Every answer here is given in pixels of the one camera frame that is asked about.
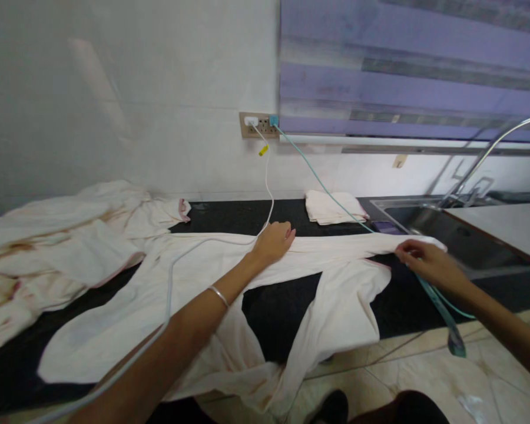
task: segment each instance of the wall outlet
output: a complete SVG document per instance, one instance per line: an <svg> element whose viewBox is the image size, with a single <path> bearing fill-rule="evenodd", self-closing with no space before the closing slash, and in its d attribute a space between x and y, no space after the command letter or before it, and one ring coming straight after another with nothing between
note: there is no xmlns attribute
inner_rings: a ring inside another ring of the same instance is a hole
<svg viewBox="0 0 530 424"><path fill-rule="evenodd" d="M241 137L242 138L261 138L255 128L251 125L245 124L245 117L257 117L259 124L257 129L260 133L263 134L265 138L279 138L279 132L275 127L272 127L269 123L270 114L260 114L260 113L251 113L251 112L240 112L240 127L241 127Z"/></svg>

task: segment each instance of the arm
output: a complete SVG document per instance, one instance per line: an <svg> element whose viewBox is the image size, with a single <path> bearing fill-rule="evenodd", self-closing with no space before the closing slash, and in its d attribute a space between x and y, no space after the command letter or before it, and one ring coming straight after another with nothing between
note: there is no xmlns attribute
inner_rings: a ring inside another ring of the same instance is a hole
<svg viewBox="0 0 530 424"><path fill-rule="evenodd" d="M395 254L416 274L449 294L471 312L530 372L530 326L463 275L433 244L407 240Z"/></svg>
<svg viewBox="0 0 530 424"><path fill-rule="evenodd" d="M253 250L216 281L214 287L232 304L251 280L284 256L294 240L295 232L291 231L290 223L275 222L269 225L257 239ZM216 293L210 290L200 293L173 315L161 337L111 388L73 415L69 422L145 422L165 393L208 343L226 312L226 305ZM114 373L151 336L108 375Z"/></svg>

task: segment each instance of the charging cable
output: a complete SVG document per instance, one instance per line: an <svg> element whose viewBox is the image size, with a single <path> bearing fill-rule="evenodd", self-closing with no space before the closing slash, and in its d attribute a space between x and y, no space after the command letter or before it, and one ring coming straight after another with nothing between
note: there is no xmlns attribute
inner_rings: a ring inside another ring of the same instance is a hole
<svg viewBox="0 0 530 424"><path fill-rule="evenodd" d="M320 177L318 176L318 174L316 174L316 171L314 171L314 168L312 167L312 165L310 164L310 162L308 162L308 159L306 158L306 156L304 155L304 153L302 153L302 150L298 148L298 146L293 143L293 141L289 138L288 135L286 135L283 130L281 130L279 128L279 125L278 125L278 121L279 121L279 118L278 117L270 117L269 118L269 121L271 122L271 124L277 129L278 132L280 132L286 139L287 141L293 145L293 147L297 150L297 152L300 153L300 155L302 156L302 159L304 159L308 165L308 167L310 168L310 170L312 171L312 173L314 174L314 176L316 177L316 179L318 180L318 182L320 183L320 185L322 186L322 188L324 189L324 191L326 192L326 194L328 196L330 196L332 198L332 200L334 202L336 202L340 208L342 208L345 212L347 212L347 214L349 216L351 216L351 218L353 218L354 220L357 221L357 223L359 225L361 225L362 227L366 228L368 231L370 231L371 233L374 233L375 231L373 231L371 228L369 228L367 225L363 224L361 221L359 221L354 215L352 215L349 210L345 209L341 203L339 203L333 196L332 194L328 191L328 189L326 188L326 186L324 185L324 183L321 181ZM418 278L418 280L420 281L420 283L422 283L424 281L424 283L428 284L427 281L425 281L424 279L422 279L420 276L418 276L418 274L416 274L416 277ZM470 318L470 319L476 319L475 316L473 315L470 315L466 312L463 312L461 310L459 310L458 308L456 308L454 305L452 305L452 303L446 299L446 297L435 287L431 286L431 285L428 285L428 287L430 288L430 290L432 290L435 294L437 294L451 309L453 309L455 312L457 312L458 314L466 317L466 318Z"/></svg>
<svg viewBox="0 0 530 424"><path fill-rule="evenodd" d="M267 143L267 140L263 137L263 135L259 132L257 127L253 125L253 128L259 133L263 141L265 142L266 149L264 148L262 152L266 153L269 149L269 144ZM221 243L227 243L227 244L235 244L238 246L250 246L252 245L257 238L261 235L261 233L265 230L267 225L269 224L269 221L271 219L271 214L273 213L273 206L275 205L275 199L273 198L273 195L271 194L271 191L269 190L269 184L267 182L267 172L269 170L269 157L270 153L267 156L267 160L265 162L265 187L267 188L267 192L269 193L269 196L271 197L271 208L269 209L269 215L267 216L267 221L265 221L265 224L263 225L263 228L259 233L251 239L251 241L248 241L247 243L237 243L235 241L229 241L229 240L222 240L220 238L207 238L203 241L200 241L199 243L195 244L185 252L181 253L179 256L177 256L175 259L172 260L171 265L169 267L169 283L168 283L168 289L167 289L167 307L165 309L165 321L155 334L144 346L142 346L134 356L132 356L128 362L126 362L118 371L114 373L112 377L110 377L102 386L98 388L98 390L95 390L94 392L84 396L83 398L76 400L75 402L69 403L59 409L55 409L54 411L51 411L41 417L38 417L32 421L29 422L29 424L45 424L50 423L54 420L57 420L67 414L74 413L78 411L79 409L83 408L84 406L88 405L89 403L95 401L98 399L102 394L104 394L110 387L114 385L114 383L128 370L130 367L137 361L137 359L145 353L147 349L149 349L153 343L159 339L159 337L165 332L165 329L167 329L169 325L169 321L171 320L171 292L173 291L173 267L175 264L184 256L188 255L190 252L195 250L198 246L201 244L207 243L208 241L219 241Z"/></svg>

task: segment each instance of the silver bracelet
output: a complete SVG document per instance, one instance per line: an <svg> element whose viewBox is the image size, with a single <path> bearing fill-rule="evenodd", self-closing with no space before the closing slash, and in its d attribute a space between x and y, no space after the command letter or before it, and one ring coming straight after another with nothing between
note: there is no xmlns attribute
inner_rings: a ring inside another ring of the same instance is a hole
<svg viewBox="0 0 530 424"><path fill-rule="evenodd" d="M226 300L226 298L224 297L223 294L220 293L220 291L215 288L214 286L210 286L209 288L207 288L206 290L212 290L213 292L215 292L215 294L217 294L218 296L220 296L220 299L222 299L222 302L224 302L224 304L226 305L226 308L230 308L230 304L228 303L228 301Z"/></svg>

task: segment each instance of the white tile wall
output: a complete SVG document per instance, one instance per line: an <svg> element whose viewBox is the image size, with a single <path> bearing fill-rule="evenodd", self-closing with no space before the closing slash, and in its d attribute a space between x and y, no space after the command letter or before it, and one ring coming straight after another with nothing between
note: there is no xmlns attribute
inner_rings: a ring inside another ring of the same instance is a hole
<svg viewBox="0 0 530 424"><path fill-rule="evenodd" d="M268 198L260 141L240 138L237 113L277 110L278 11L278 0L0 2L0 213L116 178L190 200ZM463 159L411 155L393 169L391 155L306 152L329 189L357 196L443 193ZM271 153L277 198L320 188L290 146ZM530 190L530 158L491 158L473 183L483 176Z"/></svg>

